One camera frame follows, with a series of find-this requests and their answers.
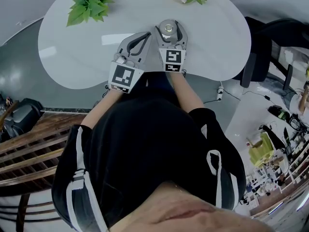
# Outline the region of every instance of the white stripe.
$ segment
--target white stripe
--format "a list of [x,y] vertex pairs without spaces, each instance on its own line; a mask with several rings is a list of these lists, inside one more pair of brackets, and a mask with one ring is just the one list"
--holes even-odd
[[76,137],[76,162],[77,162],[77,169],[84,169],[84,153],[82,148],[82,133],[83,128],[80,127],[78,129],[77,137]]
[[100,210],[97,198],[96,198],[96,194],[95,194],[93,187],[91,185],[91,181],[90,181],[90,177],[89,177],[88,172],[85,173],[84,179],[85,179],[86,188],[88,190],[88,195],[89,195],[89,199],[90,199],[92,212],[95,215],[95,219],[96,219],[96,222],[98,224],[98,227],[99,227],[101,232],[106,232],[106,231],[108,231],[108,228],[107,228],[106,223],[103,219],[103,216],[102,216],[102,213],[101,213],[101,210]]
[[204,135],[204,137],[207,139],[207,125],[206,124],[201,128],[201,132]]
[[231,173],[230,175],[231,175],[233,190],[234,190],[234,207],[233,207],[233,210],[234,210],[239,202],[239,191],[238,191],[238,184],[237,184],[236,176]]
[[[219,157],[219,162],[218,162],[218,173],[216,169],[213,167],[211,163],[211,154],[214,154]],[[222,188],[221,188],[221,170],[222,170],[222,163],[221,163],[221,154],[218,150],[210,150],[207,153],[206,156],[207,163],[209,165],[209,168],[211,169],[212,175],[216,176],[217,175],[217,192],[216,192],[216,206],[218,208],[222,207]]]
[[74,212],[73,208],[73,203],[72,203],[72,182],[69,183],[67,187],[67,207],[68,207],[68,214],[70,217],[70,221],[72,226],[78,231],[78,232],[83,232],[81,228],[78,225],[76,215]]

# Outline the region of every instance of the green plant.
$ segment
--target green plant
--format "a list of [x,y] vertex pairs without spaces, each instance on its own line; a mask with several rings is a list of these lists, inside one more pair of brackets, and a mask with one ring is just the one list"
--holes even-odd
[[113,0],[73,0],[75,4],[70,7],[67,27],[77,25],[83,21],[88,22],[89,17],[95,21],[104,21],[103,16],[108,16],[109,7],[107,3],[113,3]]

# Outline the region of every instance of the background person's arm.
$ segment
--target background person's arm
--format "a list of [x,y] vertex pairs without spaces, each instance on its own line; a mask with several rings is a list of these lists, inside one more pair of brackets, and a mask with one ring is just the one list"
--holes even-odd
[[187,113],[196,108],[204,108],[203,101],[193,91],[181,73],[170,72],[170,77],[177,95],[180,107]]
[[106,113],[106,111],[114,105],[122,96],[122,92],[110,90],[106,96],[90,111],[90,113],[82,121],[82,125],[93,129],[98,120]]
[[305,111],[305,108],[306,108],[305,104],[306,104],[307,98],[308,98],[308,86],[306,86],[303,96],[298,105],[298,109],[301,113],[304,113]]

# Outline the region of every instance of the white marker mount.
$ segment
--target white marker mount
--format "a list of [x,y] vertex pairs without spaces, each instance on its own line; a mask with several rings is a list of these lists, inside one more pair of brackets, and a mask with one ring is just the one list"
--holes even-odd
[[144,71],[126,64],[111,62],[108,86],[110,89],[129,94]]
[[159,48],[163,71],[181,73],[185,59],[186,50]]

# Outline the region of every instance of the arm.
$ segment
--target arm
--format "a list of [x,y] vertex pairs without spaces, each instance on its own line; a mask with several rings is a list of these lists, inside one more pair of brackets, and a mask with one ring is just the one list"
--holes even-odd
[[110,90],[107,95],[91,110],[84,118],[82,125],[93,129],[98,120],[106,113],[106,111],[114,105],[122,96],[122,92]]
[[308,86],[306,86],[305,90],[304,90],[304,93],[303,93],[303,96],[299,102],[299,105],[298,105],[298,109],[301,113],[304,113],[305,111],[305,103],[307,101],[307,98],[308,98]]
[[180,107],[187,113],[196,108],[204,108],[204,103],[193,91],[181,73],[170,73]]

